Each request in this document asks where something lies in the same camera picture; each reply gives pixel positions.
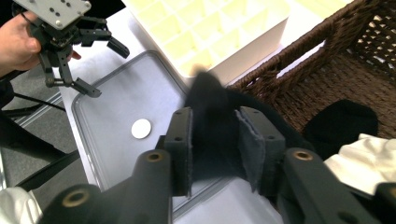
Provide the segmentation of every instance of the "wicker basket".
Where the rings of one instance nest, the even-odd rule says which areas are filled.
[[[299,132],[326,106],[349,99],[375,111],[378,136],[396,137],[395,18],[396,0],[355,0],[229,88],[273,106]]]

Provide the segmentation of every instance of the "gripper mounting plate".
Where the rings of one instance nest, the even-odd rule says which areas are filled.
[[[57,30],[75,21],[91,9],[89,1],[81,0],[14,0]]]

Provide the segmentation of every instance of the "black cloth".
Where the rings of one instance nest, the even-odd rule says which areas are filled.
[[[356,142],[360,133],[376,136],[378,119],[370,107],[349,100],[329,105],[308,121],[303,130],[303,136],[323,160],[337,154],[341,146]]]
[[[218,163],[225,161],[233,170],[234,175],[246,178],[237,147],[239,122],[234,113],[240,106],[260,110],[283,134],[286,147],[313,150],[312,145],[289,126],[271,106],[240,92],[224,89],[219,81],[208,73],[198,74],[187,95],[185,106],[192,109],[194,162],[203,160],[204,157],[216,156],[215,161]]]

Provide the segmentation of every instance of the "brass insert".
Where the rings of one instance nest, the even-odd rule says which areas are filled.
[[[312,161],[314,157],[305,151],[295,151],[293,156],[301,161]]]
[[[89,198],[90,193],[86,189],[76,189],[64,197],[62,205],[64,207],[76,207],[87,202]]]
[[[153,152],[148,154],[147,160],[151,162],[161,161],[163,159],[163,155],[158,152]]]

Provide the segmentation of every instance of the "white coin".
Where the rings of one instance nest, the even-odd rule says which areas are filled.
[[[132,125],[132,136],[137,139],[145,138],[151,132],[151,123],[147,119],[139,119]]]

